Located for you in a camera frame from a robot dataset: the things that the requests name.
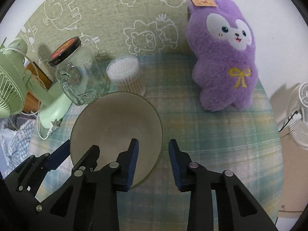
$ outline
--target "glass jar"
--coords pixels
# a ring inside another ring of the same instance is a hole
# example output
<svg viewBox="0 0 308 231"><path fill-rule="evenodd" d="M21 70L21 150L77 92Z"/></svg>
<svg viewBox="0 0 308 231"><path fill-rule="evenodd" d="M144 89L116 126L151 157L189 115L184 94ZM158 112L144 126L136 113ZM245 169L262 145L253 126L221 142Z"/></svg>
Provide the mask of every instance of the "glass jar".
<svg viewBox="0 0 308 231"><path fill-rule="evenodd" d="M108 93L110 81L79 37L62 44L51 56L56 78L67 97L76 105L89 104Z"/></svg>

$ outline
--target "stuffed animal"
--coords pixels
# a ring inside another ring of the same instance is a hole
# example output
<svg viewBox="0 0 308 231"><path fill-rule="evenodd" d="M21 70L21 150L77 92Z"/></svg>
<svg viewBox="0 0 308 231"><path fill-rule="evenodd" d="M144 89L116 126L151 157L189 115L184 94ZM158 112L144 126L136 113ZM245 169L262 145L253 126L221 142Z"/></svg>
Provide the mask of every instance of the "stuffed animal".
<svg viewBox="0 0 308 231"><path fill-rule="evenodd" d="M202 88L201 105L218 111L228 105L251 106L258 81L254 35L231 0L215 0L217 7L188 2L190 19L185 36L196 57L192 78Z"/></svg>

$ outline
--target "white bowl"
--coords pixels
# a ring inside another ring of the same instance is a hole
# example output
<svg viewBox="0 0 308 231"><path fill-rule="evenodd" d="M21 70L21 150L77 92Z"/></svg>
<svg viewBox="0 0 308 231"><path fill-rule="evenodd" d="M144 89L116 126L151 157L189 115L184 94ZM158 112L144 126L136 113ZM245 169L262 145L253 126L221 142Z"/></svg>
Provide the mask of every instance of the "white bowl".
<svg viewBox="0 0 308 231"><path fill-rule="evenodd" d="M115 92L89 104L77 118L70 136L70 157L75 165L92 145L100 147L96 170L126 151L132 138L139 154L132 187L142 183L162 153L163 130L152 105L141 96Z"/></svg>

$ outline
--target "black lid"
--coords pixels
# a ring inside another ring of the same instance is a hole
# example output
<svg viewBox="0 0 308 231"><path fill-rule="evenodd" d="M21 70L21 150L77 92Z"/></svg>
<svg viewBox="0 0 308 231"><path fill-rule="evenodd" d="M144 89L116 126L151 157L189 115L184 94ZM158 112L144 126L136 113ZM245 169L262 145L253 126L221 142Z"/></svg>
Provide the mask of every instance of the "black lid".
<svg viewBox="0 0 308 231"><path fill-rule="evenodd" d="M52 60L48 63L52 67L57 66L59 63L68 58L80 45L81 40L78 36L66 41L52 54Z"/></svg>

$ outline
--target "green fan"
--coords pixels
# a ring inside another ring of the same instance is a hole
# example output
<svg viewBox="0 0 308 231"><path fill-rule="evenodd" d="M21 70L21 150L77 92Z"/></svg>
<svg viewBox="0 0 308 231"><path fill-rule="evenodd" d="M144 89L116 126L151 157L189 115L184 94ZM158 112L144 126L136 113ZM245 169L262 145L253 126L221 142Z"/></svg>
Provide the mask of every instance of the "green fan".
<svg viewBox="0 0 308 231"><path fill-rule="evenodd" d="M3 43L0 46L0 118L20 113L27 92L31 90L41 102L40 122L44 128L50 129L63 118L72 102L63 93L59 82L46 91L36 76L25 69L23 64L27 49L22 38L16 38L6 48Z"/></svg>

